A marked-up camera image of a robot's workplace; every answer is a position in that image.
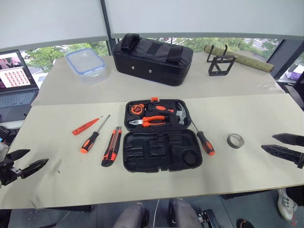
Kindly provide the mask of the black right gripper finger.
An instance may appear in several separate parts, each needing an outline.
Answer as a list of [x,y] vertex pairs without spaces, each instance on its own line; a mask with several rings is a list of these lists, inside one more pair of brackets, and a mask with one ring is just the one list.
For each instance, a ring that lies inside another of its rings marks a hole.
[[279,133],[272,135],[272,137],[285,144],[297,145],[297,146],[304,145],[304,137],[301,135],[295,135],[290,133]]
[[302,152],[290,150],[278,145],[261,145],[261,148],[272,156],[291,161],[294,164],[300,158],[304,158],[304,154]]

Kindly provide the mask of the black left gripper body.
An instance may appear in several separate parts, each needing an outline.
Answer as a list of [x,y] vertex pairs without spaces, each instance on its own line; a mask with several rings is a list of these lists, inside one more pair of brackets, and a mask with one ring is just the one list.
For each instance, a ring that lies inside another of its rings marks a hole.
[[0,183],[6,186],[17,179],[21,175],[21,169],[14,167],[14,160],[10,155],[6,155],[0,163]]

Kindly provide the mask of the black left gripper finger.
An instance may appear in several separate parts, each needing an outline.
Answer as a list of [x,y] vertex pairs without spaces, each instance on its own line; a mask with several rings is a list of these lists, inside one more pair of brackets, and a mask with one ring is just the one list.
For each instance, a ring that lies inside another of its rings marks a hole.
[[10,152],[9,153],[9,159],[11,160],[12,163],[14,163],[14,161],[22,158],[28,152],[30,152],[30,149],[19,149],[19,150]]
[[21,171],[20,177],[22,179],[27,178],[28,176],[34,174],[35,172],[39,171],[41,168],[43,168],[49,159],[40,159],[33,163],[31,163],[28,167],[23,169]]

